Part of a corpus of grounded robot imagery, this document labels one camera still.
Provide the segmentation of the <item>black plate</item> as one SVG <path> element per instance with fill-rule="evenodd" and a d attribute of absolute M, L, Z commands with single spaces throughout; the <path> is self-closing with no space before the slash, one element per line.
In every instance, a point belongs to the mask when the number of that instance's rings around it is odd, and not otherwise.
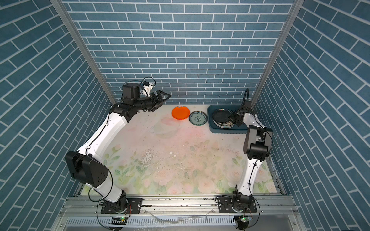
<path fill-rule="evenodd" d="M 232 114 L 231 110 L 219 108 L 212 113 L 212 119 L 215 124 L 220 126 L 232 126 L 234 125 L 229 118 Z"/>

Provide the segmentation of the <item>orange plate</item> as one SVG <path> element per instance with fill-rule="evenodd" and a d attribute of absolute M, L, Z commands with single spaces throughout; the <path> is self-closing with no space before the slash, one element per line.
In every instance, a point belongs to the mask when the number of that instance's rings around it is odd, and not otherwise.
<path fill-rule="evenodd" d="M 190 110 L 185 106 L 177 106 L 172 110 L 171 115 L 174 119 L 184 120 L 190 116 Z"/>

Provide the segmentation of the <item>small blue patterned plate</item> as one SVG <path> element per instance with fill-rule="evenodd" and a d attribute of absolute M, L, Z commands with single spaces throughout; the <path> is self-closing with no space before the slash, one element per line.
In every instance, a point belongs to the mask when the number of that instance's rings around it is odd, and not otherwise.
<path fill-rule="evenodd" d="M 207 123 L 208 117 L 202 111 L 194 111 L 189 115 L 189 121 L 196 126 L 202 126 Z"/>

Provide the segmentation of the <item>green rim plate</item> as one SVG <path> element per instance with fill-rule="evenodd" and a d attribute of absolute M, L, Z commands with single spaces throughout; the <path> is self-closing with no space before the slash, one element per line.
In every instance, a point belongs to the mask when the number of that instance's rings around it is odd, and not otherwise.
<path fill-rule="evenodd" d="M 218 123 L 215 123 L 215 125 L 221 129 L 231 129 L 233 128 L 235 125 L 233 123 L 228 123 L 228 124 L 218 124 Z"/>

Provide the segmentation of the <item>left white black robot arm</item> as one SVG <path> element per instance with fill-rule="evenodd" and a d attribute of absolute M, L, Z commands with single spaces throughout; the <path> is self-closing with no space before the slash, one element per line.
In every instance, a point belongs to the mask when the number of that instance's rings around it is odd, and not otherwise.
<path fill-rule="evenodd" d="M 103 200 L 117 203 L 123 196 L 123 190 L 113 182 L 113 174 L 103 161 L 104 151 L 134 115 L 145 110 L 154 112 L 170 98 L 170 94 L 161 90 L 150 93 L 148 97 L 141 97 L 136 88 L 124 90 L 121 101 L 111 107 L 94 135 L 77 151 L 69 151 L 65 155 L 71 177 L 90 185 Z"/>

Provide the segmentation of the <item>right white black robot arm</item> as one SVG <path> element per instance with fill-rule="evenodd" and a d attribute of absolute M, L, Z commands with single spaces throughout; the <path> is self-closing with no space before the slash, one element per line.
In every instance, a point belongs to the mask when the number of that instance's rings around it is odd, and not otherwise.
<path fill-rule="evenodd" d="M 240 201 L 243 196 L 252 197 L 258 170 L 272 150 L 273 130 L 263 125 L 256 113 L 246 110 L 233 112 L 230 120 L 237 126 L 244 124 L 248 127 L 243 145 L 247 161 L 242 178 L 233 192 L 233 200 Z"/>

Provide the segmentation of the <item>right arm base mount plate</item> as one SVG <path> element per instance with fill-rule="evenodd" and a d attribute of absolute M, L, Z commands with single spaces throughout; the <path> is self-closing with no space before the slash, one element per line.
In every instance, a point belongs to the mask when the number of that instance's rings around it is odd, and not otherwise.
<path fill-rule="evenodd" d="M 218 206 L 219 213 L 256 213 L 257 204 L 252 198 L 248 204 L 234 203 L 232 204 L 232 198 L 230 196 L 218 196 L 215 199 Z"/>

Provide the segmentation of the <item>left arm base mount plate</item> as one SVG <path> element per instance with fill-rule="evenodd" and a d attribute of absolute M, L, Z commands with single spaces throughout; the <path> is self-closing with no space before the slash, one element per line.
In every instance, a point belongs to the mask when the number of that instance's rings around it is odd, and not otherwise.
<path fill-rule="evenodd" d="M 142 198 L 121 198 L 117 202 L 102 201 L 99 203 L 102 206 L 102 214 L 139 214 L 141 211 Z"/>

